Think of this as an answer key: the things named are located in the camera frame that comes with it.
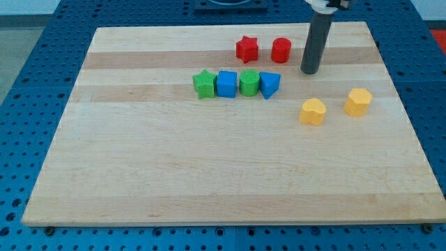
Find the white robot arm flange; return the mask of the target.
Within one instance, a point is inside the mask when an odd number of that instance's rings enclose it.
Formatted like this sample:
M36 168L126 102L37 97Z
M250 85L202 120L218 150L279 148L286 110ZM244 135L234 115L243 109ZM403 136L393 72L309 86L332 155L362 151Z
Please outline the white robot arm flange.
M305 2L313 11L324 15L331 15L337 10L347 10L354 3L352 0L305 0Z

